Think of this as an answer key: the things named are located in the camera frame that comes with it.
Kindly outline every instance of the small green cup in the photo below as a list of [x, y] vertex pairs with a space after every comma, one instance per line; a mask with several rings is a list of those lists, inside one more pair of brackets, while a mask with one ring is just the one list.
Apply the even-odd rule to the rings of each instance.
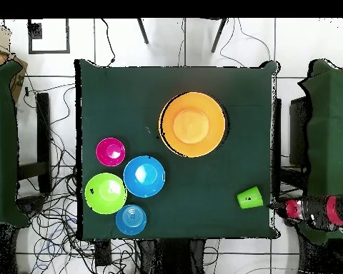
[[263, 206], [262, 196], [255, 186], [237, 195], [241, 209]]

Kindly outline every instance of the orange bowl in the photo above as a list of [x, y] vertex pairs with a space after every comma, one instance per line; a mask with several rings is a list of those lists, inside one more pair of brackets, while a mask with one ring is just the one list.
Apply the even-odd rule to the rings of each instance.
[[204, 93], [176, 96], [163, 108], [159, 118], [159, 133], [165, 145], [174, 153], [189, 158], [213, 151], [224, 131], [222, 108]]

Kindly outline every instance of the green bowl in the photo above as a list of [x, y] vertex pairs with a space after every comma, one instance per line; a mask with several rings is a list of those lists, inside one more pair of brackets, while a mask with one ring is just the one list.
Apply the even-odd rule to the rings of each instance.
[[88, 206], [99, 214], [117, 212], [126, 203], [127, 189], [122, 179], [112, 173], [93, 176], [85, 187]]

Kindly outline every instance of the blue bowl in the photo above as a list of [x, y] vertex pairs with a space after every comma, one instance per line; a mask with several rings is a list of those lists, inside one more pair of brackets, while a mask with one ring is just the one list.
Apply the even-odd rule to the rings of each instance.
[[160, 162], [151, 156], [138, 156], [126, 165], [123, 172], [124, 185], [139, 198], [157, 194], [165, 183], [165, 171]]
[[116, 214], [116, 225], [126, 235], [136, 235], [146, 225], [146, 213], [136, 205], [123, 206]]

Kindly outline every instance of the white floor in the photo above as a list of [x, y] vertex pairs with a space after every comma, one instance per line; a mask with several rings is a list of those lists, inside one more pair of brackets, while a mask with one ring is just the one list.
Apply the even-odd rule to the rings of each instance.
[[[109, 24], [109, 39], [116, 54], [112, 66], [178, 66], [184, 65], [184, 45], [180, 60], [179, 50], [184, 39], [182, 18], [180, 19], [143, 19], [149, 44], [142, 38], [136, 19], [106, 19]], [[236, 26], [231, 41], [222, 54], [232, 57], [245, 66], [259, 66], [269, 59], [276, 60], [281, 66], [277, 79], [277, 96], [282, 99], [282, 154], [289, 154], [289, 103], [292, 99], [304, 96], [297, 85], [308, 71], [313, 59], [326, 58], [333, 64], [343, 67], [343, 19], [240, 19], [235, 18]], [[33, 42], [33, 50], [65, 49], [64, 19], [43, 19], [43, 39]], [[97, 65], [107, 65], [112, 56], [106, 38], [106, 27], [100, 19], [69, 19], [70, 54], [29, 54], [27, 20], [0, 20], [12, 31], [11, 51], [28, 63], [28, 75], [24, 86], [31, 90], [31, 84], [39, 91], [55, 86], [74, 83], [74, 59], [88, 59]], [[211, 47], [219, 28], [219, 21], [206, 19], [187, 19], [187, 66], [239, 66], [235, 61], [220, 55], [221, 48], [228, 42], [234, 28], [234, 18], [225, 26], [216, 52]], [[261, 39], [264, 44], [245, 36], [246, 34]], [[51, 120], [64, 117], [67, 108], [64, 92], [72, 86], [63, 86], [50, 91]], [[67, 119], [54, 124], [54, 130], [62, 137], [66, 149], [75, 155], [75, 91], [66, 94], [70, 107]], [[31, 93], [26, 97], [27, 103], [34, 105]], [[20, 164], [36, 161], [36, 112], [24, 103], [24, 90], [19, 99], [19, 145]], [[53, 162], [56, 160], [53, 150]], [[74, 165], [70, 156], [64, 156], [67, 165]], [[286, 158], [282, 163], [288, 164]], [[61, 175], [71, 172], [62, 167]], [[56, 193], [65, 193], [60, 186]], [[28, 181], [21, 182], [20, 194], [33, 193]], [[275, 218], [275, 226], [281, 232], [276, 240], [241, 239], [208, 240], [207, 246], [219, 247], [219, 259], [205, 267], [207, 274], [293, 274], [299, 262], [297, 235], [292, 228], [286, 227], [280, 218]], [[17, 260], [19, 271], [32, 271], [36, 253], [41, 250], [41, 242], [34, 247], [38, 235], [32, 228], [20, 232], [17, 243]], [[205, 263], [213, 262], [217, 255], [212, 248], [205, 250]], [[41, 252], [43, 260], [49, 259], [49, 251]], [[44, 274], [58, 274], [66, 262], [66, 254], [54, 260], [53, 266]], [[67, 274], [91, 274], [81, 258], [71, 261]]]

